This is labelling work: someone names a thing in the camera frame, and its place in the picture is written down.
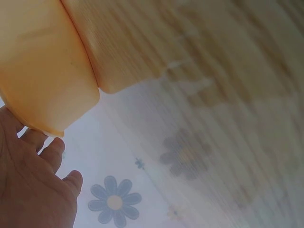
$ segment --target wooden surface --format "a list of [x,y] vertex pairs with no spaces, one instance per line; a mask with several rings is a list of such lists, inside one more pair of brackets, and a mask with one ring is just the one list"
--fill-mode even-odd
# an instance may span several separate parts
[[302,0],[63,2],[186,228],[304,227]]

